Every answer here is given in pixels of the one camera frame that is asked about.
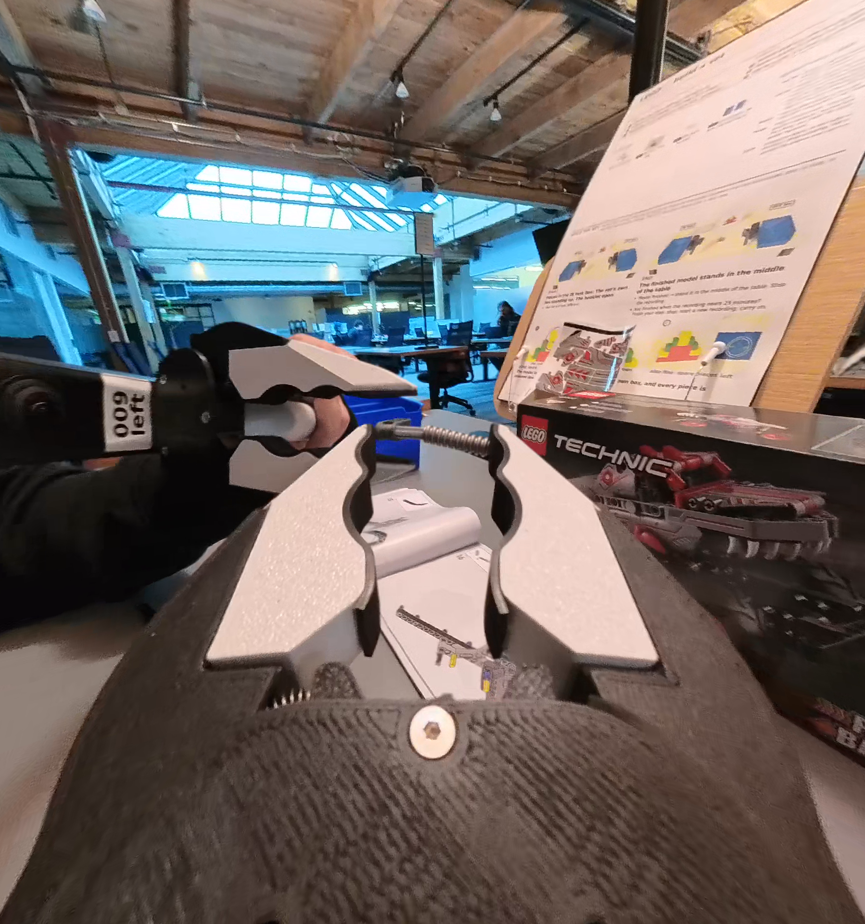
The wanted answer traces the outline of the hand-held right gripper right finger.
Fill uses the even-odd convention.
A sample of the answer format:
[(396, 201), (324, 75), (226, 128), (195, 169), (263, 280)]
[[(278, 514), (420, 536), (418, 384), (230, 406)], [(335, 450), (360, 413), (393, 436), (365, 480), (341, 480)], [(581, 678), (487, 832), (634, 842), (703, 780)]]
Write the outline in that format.
[(489, 653), (550, 672), (647, 671), (660, 655), (592, 502), (508, 427), (494, 425)]

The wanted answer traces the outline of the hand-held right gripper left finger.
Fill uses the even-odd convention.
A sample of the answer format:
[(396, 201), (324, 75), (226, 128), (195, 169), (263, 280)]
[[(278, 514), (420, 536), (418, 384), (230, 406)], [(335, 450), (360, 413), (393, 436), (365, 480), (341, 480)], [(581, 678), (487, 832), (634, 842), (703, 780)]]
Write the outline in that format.
[(370, 660), (380, 639), (376, 564), (361, 532), (372, 513), (371, 427), (335, 446), (271, 503), (240, 564), (204, 597), (204, 673), (218, 692), (279, 675), (309, 687), (323, 664)]

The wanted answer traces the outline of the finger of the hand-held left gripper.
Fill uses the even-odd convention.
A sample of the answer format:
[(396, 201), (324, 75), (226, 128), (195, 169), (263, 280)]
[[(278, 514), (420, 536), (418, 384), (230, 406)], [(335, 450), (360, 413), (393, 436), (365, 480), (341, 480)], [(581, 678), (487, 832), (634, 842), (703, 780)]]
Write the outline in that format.
[(300, 340), (231, 350), (227, 378), (242, 401), (273, 407), (310, 398), (413, 397), (417, 393), (413, 384), (389, 370)]
[(261, 441), (242, 440), (229, 460), (229, 483), (233, 487), (276, 496), (330, 453), (333, 446), (292, 450), (276, 455)]

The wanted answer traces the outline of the toy instruction booklet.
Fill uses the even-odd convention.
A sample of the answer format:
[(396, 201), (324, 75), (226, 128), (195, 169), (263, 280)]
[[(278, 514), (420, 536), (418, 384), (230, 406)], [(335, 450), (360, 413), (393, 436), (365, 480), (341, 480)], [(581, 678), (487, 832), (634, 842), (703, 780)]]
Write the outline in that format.
[(374, 554), (381, 629), (414, 687), (424, 699), (503, 699), (517, 667), (486, 643), (492, 551), (478, 514), (415, 488), (372, 502), (362, 537)]

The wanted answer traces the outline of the metal spring shock absorber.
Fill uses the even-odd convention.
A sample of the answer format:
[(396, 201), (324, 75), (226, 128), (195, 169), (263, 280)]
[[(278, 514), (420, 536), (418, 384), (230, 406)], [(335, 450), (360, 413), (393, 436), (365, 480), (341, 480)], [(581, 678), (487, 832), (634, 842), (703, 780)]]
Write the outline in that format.
[(412, 426), (403, 420), (380, 422), (371, 427), (376, 442), (419, 442), (482, 459), (496, 457), (498, 440), (493, 433), (462, 433), (437, 426)]

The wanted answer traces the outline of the person's left forearm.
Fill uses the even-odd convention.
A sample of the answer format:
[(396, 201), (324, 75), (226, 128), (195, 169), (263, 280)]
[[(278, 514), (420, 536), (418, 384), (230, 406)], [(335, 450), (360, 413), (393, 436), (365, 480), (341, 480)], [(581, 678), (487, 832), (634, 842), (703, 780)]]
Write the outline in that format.
[(123, 601), (194, 563), (274, 497), (230, 486), (228, 468), (222, 450), (0, 468), (0, 633)]

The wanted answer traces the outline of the grey desk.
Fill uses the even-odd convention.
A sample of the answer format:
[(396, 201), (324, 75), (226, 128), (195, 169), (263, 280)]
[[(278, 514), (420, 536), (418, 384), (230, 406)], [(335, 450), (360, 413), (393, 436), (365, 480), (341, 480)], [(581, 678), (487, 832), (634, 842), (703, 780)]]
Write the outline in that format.
[(220, 694), (211, 562), (271, 503), (147, 626), (0, 636), (0, 922), (865, 922), (865, 770), (609, 514), (653, 669), (423, 702), (379, 652)]

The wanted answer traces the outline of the person's left hand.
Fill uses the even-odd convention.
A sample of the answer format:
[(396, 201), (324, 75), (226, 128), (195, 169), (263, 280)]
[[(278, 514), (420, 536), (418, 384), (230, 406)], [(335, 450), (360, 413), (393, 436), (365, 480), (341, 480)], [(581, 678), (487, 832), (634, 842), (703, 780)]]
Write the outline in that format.
[[(292, 334), (289, 340), (321, 348), (324, 351), (338, 354), (344, 359), (357, 359), (345, 349), (308, 334)], [(314, 453), (318, 449), (331, 448), (346, 435), (351, 423), (351, 415), (343, 398), (317, 398), (313, 400), (312, 408), (315, 414), (315, 426), (310, 437), (307, 441), (291, 442), (289, 445), (299, 451)]]

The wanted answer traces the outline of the wooden background table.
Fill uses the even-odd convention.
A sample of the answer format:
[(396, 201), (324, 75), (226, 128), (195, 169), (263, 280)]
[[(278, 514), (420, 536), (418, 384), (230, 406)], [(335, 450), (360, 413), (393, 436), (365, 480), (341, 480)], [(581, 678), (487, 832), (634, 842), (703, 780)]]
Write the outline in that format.
[(390, 357), (398, 357), (401, 359), (406, 359), (407, 361), (419, 361), (421, 359), (425, 360), (428, 357), (438, 358), (438, 357), (449, 357), (452, 355), (460, 355), (462, 353), (471, 353), (475, 351), (484, 350), (485, 347), (509, 347), (511, 344), (510, 338), (498, 338), (498, 339), (473, 339), (468, 346), (423, 346), (423, 347), (413, 347), (413, 346), (394, 346), (394, 347), (357, 347), (349, 346), (346, 347), (346, 352), (356, 356), (357, 358), (363, 359), (365, 361), (369, 359), (387, 359)]

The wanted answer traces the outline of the black office chair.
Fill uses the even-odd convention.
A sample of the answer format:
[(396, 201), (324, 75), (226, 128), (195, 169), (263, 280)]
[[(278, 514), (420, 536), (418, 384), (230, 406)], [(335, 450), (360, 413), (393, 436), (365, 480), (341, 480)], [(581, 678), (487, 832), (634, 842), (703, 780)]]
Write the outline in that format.
[(474, 380), (469, 346), (425, 348), (416, 351), (414, 358), (425, 364), (425, 370), (417, 373), (417, 379), (429, 388), (431, 410), (446, 410), (450, 404), (454, 404), (467, 410), (471, 417), (477, 417), (471, 402), (449, 392), (450, 388)]

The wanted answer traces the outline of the black toy set box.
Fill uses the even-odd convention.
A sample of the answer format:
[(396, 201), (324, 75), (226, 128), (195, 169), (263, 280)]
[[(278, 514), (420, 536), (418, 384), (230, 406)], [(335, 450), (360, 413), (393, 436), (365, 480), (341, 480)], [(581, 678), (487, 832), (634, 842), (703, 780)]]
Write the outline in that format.
[(519, 437), (669, 570), (787, 718), (865, 767), (865, 421), (534, 393)]

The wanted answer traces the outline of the toy sticker sheet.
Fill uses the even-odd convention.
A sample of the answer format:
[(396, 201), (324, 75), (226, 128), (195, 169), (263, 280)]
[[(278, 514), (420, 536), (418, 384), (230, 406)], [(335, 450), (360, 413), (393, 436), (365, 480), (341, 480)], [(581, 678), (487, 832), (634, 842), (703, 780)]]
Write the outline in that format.
[(613, 330), (574, 322), (561, 325), (534, 380), (534, 390), (569, 398), (611, 394), (634, 329), (634, 325)]

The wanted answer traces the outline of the ceiling projector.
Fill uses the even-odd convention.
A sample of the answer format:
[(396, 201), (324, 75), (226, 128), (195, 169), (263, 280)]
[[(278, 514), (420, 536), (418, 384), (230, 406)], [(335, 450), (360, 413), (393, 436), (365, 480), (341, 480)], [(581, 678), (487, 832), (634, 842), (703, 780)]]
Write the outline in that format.
[(435, 181), (421, 167), (401, 164), (386, 179), (385, 202), (390, 209), (420, 211), (433, 205), (438, 194)]

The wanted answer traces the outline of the printed instruction sheet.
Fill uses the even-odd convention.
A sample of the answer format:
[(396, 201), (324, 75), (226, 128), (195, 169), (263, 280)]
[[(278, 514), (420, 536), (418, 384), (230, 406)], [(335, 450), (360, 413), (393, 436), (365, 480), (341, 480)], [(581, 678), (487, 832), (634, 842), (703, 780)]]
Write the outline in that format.
[(499, 398), (746, 407), (865, 157), (865, 1), (802, 2), (638, 95)]

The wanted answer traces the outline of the black steel pillar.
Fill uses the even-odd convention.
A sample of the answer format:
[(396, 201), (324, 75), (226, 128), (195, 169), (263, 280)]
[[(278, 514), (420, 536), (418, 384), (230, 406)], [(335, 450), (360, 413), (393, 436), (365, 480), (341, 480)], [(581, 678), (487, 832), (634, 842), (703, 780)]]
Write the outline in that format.
[(628, 102), (661, 80), (670, 1), (636, 1)]

